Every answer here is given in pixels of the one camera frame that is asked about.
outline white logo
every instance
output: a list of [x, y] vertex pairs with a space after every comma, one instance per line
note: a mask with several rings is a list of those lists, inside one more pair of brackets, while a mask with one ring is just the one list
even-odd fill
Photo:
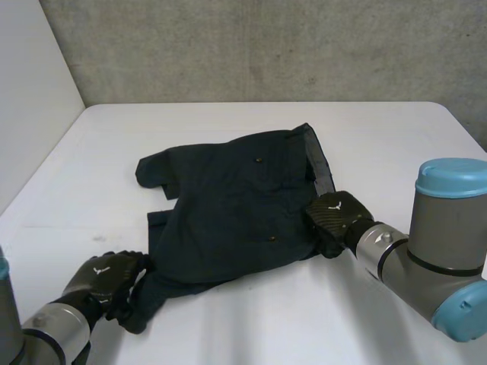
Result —
[[334, 211], [339, 211], [342, 208], [342, 202], [339, 202], [336, 207], [328, 207], [328, 209], [333, 209]]
[[93, 268], [93, 271], [97, 273], [97, 275], [101, 274], [102, 272], [105, 272], [106, 270], [110, 270], [110, 267], [102, 268], [101, 270], [97, 270], [97, 268]]

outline blue joint cap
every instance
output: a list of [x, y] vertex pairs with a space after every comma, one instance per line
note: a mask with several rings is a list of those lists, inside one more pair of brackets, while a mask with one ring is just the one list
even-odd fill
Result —
[[416, 191], [435, 198], [472, 198], [487, 194], [487, 161], [438, 158], [419, 168]]
[[5, 257], [0, 256], [0, 280], [8, 278], [8, 261]]
[[434, 312], [431, 324], [457, 342], [475, 340], [487, 332], [487, 281], [463, 287]]

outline gray wall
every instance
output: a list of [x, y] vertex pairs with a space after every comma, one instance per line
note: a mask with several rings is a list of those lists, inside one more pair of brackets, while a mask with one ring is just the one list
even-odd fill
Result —
[[87, 105], [430, 100], [487, 147], [486, 0], [41, 0]]

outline white table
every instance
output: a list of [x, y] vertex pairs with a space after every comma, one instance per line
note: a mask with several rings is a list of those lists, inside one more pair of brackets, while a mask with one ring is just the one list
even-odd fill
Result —
[[[173, 207], [135, 181], [138, 160], [310, 123], [337, 189], [408, 232], [419, 165], [487, 155], [434, 103], [103, 105], [85, 110], [0, 217], [21, 320], [55, 299], [91, 256], [147, 252], [146, 213]], [[315, 257], [198, 296], [169, 300], [140, 336], [94, 333], [91, 363], [484, 365], [487, 337], [456, 344], [355, 259]]]

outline black clothing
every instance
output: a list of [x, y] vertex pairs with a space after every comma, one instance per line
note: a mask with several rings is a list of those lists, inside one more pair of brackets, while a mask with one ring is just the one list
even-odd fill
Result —
[[141, 186], [179, 199], [172, 211], [148, 214], [155, 270], [134, 295], [146, 319], [167, 298], [316, 255], [304, 208], [335, 191], [308, 124], [169, 148], [141, 159], [135, 174]]

